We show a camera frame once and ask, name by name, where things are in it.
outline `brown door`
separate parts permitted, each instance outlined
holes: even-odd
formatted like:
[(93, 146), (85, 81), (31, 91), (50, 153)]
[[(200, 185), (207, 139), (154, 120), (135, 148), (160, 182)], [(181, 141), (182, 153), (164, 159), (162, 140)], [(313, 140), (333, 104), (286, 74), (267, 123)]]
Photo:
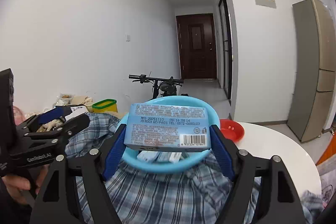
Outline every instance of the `brown door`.
[(217, 78), (212, 14), (177, 16), (183, 79)]

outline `red plastic bowl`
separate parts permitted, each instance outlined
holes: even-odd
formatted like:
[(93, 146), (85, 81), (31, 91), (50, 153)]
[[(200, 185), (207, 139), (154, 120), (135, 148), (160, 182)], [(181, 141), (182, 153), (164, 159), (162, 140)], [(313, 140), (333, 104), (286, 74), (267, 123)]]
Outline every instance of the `red plastic bowl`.
[(244, 128), (232, 120), (221, 119), (220, 131), (225, 138), (233, 140), (234, 142), (240, 141), (244, 136)]

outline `blue gripper pad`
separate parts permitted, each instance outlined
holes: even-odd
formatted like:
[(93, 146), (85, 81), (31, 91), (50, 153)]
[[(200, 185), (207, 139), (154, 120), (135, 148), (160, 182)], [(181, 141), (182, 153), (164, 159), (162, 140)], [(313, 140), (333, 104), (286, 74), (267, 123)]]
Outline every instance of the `blue gripper pad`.
[(114, 141), (114, 145), (111, 147), (111, 150), (105, 159), (105, 170), (102, 174), (105, 180), (109, 180), (111, 177), (113, 177), (113, 175), (117, 170), (121, 157), (125, 152), (126, 149), (126, 146), (124, 145), (125, 132), (126, 127), (123, 128), (117, 139)]
[(217, 136), (213, 126), (210, 127), (210, 140), (212, 152), (215, 155), (223, 175), (228, 177), (230, 180), (234, 180), (235, 172), (232, 168), (231, 156), (227, 152), (220, 138)]
[(44, 125), (52, 120), (58, 119), (61, 116), (63, 116), (63, 108), (56, 107), (46, 113), (43, 113), (39, 117), (39, 124)]

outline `white round table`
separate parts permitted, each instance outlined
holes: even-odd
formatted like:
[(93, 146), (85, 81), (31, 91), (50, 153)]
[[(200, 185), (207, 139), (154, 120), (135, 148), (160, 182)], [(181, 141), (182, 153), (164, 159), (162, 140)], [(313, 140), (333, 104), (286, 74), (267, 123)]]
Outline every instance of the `white round table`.
[(278, 155), (283, 160), (299, 197), (305, 190), (321, 195), (321, 181), (317, 168), (308, 153), (286, 135), (273, 129), (240, 122), (244, 137), (236, 143), (239, 149), (252, 156), (270, 159)]

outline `refrigerator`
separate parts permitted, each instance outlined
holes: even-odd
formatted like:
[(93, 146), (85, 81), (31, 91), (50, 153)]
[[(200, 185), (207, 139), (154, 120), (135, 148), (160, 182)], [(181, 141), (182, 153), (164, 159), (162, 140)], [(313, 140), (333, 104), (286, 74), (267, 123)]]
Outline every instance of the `refrigerator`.
[(335, 87), (336, 39), (329, 9), (320, 0), (293, 5), (297, 74), (287, 125), (301, 142), (318, 137)]

